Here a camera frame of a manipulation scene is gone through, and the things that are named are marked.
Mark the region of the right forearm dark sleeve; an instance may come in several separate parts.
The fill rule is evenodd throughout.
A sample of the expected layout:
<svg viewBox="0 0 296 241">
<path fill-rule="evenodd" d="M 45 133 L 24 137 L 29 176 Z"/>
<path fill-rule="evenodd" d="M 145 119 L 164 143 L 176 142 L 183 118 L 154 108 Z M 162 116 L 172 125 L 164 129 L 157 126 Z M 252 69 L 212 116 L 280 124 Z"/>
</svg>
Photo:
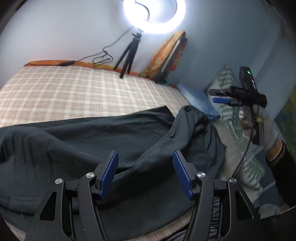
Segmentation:
<svg viewBox="0 0 296 241">
<path fill-rule="evenodd" d="M 277 154 L 270 158 L 266 155 L 267 166 L 272 171 L 278 193 L 284 202 L 295 206 L 295 161 L 287 149 L 287 144 L 280 141 Z"/>
</svg>

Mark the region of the right hand grey glove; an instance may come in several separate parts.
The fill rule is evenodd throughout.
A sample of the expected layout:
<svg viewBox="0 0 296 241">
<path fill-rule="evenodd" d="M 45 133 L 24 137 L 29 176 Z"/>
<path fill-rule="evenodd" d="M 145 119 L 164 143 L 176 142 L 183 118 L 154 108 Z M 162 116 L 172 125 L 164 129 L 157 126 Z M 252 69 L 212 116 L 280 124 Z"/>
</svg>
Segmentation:
<svg viewBox="0 0 296 241">
<path fill-rule="evenodd" d="M 282 144 L 278 138 L 278 134 L 274 129 L 273 122 L 269 113 L 261 106 L 254 105 L 253 111 L 256 117 L 262 119 L 262 128 L 259 131 L 259 145 L 264 148 L 265 151 L 278 153 Z M 246 139 L 252 140 L 255 137 L 257 131 L 254 129 L 254 123 L 252 120 L 251 108 L 243 106 L 241 108 L 240 125 L 243 129 L 243 135 Z"/>
</svg>

